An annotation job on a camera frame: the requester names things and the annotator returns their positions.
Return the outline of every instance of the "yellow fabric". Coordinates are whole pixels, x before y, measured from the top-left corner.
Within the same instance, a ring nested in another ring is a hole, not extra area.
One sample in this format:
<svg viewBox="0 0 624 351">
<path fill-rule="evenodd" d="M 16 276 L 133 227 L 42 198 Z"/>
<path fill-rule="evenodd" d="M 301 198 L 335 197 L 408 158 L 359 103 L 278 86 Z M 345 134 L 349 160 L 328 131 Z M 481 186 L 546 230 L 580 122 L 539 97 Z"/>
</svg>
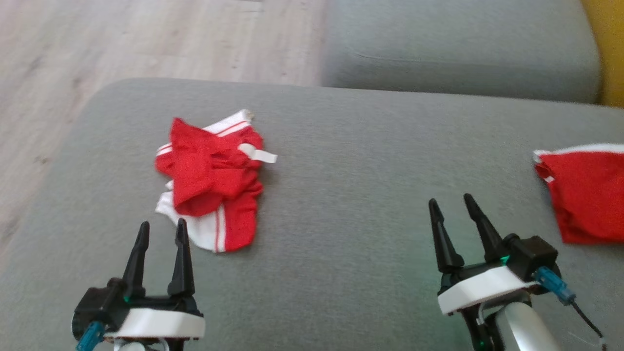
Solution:
<svg viewBox="0 0 624 351">
<path fill-rule="evenodd" d="M 602 62 L 600 103 L 624 107 L 624 1 L 582 0 Z"/>
</svg>

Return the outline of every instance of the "light wood floor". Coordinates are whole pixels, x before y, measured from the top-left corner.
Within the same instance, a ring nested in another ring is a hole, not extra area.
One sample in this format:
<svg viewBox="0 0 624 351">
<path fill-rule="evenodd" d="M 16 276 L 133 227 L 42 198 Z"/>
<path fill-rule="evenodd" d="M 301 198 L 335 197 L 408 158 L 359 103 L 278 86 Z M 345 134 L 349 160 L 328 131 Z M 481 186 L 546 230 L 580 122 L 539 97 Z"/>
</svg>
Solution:
<svg viewBox="0 0 624 351">
<path fill-rule="evenodd" d="M 316 85 L 327 0 L 0 0 L 0 252 L 85 103 L 129 77 Z"/>
</svg>

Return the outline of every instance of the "gray fabric surface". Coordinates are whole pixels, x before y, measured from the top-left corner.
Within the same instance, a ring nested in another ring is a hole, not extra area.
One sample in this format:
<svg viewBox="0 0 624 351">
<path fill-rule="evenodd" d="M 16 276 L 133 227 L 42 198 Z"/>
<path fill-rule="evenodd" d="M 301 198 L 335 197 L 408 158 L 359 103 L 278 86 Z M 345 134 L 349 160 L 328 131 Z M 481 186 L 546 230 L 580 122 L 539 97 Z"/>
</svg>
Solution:
<svg viewBox="0 0 624 351">
<path fill-rule="evenodd" d="M 612 350 L 623 247 L 564 245 L 531 151 L 623 142 L 624 111 L 488 97 L 171 79 L 122 81 L 77 121 L 0 277 L 6 350 L 71 350 L 73 308 L 90 286 L 121 276 L 149 220 L 149 294 L 173 271 L 174 226 L 154 206 L 165 178 L 155 150 L 173 116 L 204 126 L 241 108 L 266 149 L 258 235 L 248 249 L 193 248 L 205 339 L 189 350 L 469 350 L 459 316 L 441 315 L 427 201 L 438 199 L 467 263 L 482 260 L 462 203 L 471 192 L 503 234 L 541 235 L 578 303 Z M 564 350 L 596 338 L 554 296 L 535 298 Z"/>
<path fill-rule="evenodd" d="M 594 102 L 578 0 L 335 0 L 323 85 Z"/>
</svg>

